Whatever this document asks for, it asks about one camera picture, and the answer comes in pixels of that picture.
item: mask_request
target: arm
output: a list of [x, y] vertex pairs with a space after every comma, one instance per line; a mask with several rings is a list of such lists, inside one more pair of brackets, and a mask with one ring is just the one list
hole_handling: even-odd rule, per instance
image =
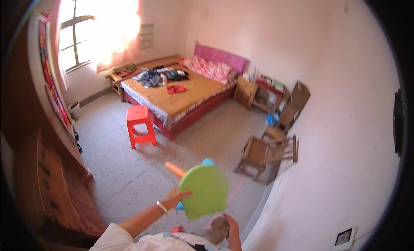
[[227, 241], [229, 241], [229, 249], [231, 251], [241, 251], [241, 241], [240, 236], [238, 232], [238, 223], [235, 221], [235, 219], [228, 214], [224, 214], [224, 216], [227, 218], [230, 229], [229, 229], [229, 236], [227, 237]]
[[[167, 208], [167, 210], [171, 210], [177, 206], [182, 197], [189, 196], [192, 193], [192, 191], [180, 192], [178, 187], [174, 187], [167, 197], [163, 201], [160, 201], [160, 203]], [[118, 226], [131, 234], [132, 238], [135, 238], [163, 215], [163, 209], [158, 207], [157, 204], [154, 204], [143, 212], [139, 212], [126, 221], [119, 223]]]

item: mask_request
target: terrazzo floor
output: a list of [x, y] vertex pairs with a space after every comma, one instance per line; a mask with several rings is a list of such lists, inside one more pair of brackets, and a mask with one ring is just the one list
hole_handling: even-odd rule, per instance
[[[266, 171], [258, 182], [253, 182], [251, 178], [243, 180], [245, 176], [232, 170], [249, 137], [263, 134], [266, 114], [248, 111], [228, 99], [175, 140], [168, 140], [156, 130], [156, 146], [139, 143], [133, 150], [126, 131], [126, 112], [130, 106], [121, 103], [116, 93], [109, 93], [82, 107], [82, 116], [76, 122], [82, 160], [94, 175], [88, 182], [89, 191], [104, 221], [119, 223], [162, 200], [178, 185], [178, 179], [164, 168], [166, 161], [188, 170], [210, 157], [227, 175], [230, 192], [241, 186], [226, 213], [236, 219], [243, 233], [262, 201], [267, 188], [264, 182], [274, 173]], [[141, 133], [147, 131], [145, 125], [137, 125], [135, 129]], [[191, 221], [183, 211], [171, 211], [135, 240], [146, 234], [168, 232], [176, 223], [183, 225], [185, 232], [198, 231], [210, 217]]]

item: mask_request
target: brown cloth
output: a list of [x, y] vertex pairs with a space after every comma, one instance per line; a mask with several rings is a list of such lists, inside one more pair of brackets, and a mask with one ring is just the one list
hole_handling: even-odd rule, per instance
[[204, 236], [214, 245], [218, 245], [229, 236], [230, 224], [226, 217], [218, 217], [211, 223], [211, 228], [204, 232]]

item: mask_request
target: red plastic stool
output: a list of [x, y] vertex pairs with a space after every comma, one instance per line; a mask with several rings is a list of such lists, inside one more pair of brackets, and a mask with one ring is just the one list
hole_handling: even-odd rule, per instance
[[[139, 135], [134, 129], [135, 124], [146, 124], [148, 134], [144, 136], [135, 137], [134, 134]], [[151, 141], [153, 145], [157, 144], [155, 139], [154, 126], [152, 124], [152, 118], [148, 111], [148, 106], [137, 105], [129, 107], [127, 110], [127, 127], [128, 134], [131, 141], [131, 148], [135, 149], [135, 144], [140, 142]]]

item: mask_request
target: window frame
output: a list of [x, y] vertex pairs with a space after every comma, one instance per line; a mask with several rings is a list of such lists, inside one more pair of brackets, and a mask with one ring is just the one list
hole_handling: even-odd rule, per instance
[[65, 29], [69, 26], [73, 26], [73, 45], [70, 45], [70, 46], [65, 47], [63, 49], [60, 49], [60, 47], [59, 47], [60, 52], [66, 50], [70, 47], [74, 48], [76, 65], [66, 69], [65, 70], [66, 73], [74, 71], [75, 69], [77, 69], [79, 67], [82, 67], [85, 64], [88, 64], [88, 63], [92, 62], [91, 60], [87, 60], [87, 61], [84, 61], [82, 63], [79, 63], [79, 58], [78, 58], [78, 54], [77, 54], [77, 44], [80, 44], [81, 42], [84, 42], [84, 41], [76, 42], [76, 32], [75, 32], [76, 29], [75, 29], [75, 27], [76, 27], [77, 23], [80, 23], [80, 22], [83, 22], [83, 21], [86, 21], [86, 20], [89, 20], [89, 19], [95, 19], [95, 16], [93, 16], [93, 15], [84, 15], [84, 16], [76, 17], [76, 3], [77, 3], [77, 0], [75, 0], [75, 6], [73, 8], [73, 18], [71, 20], [60, 23], [60, 30]]

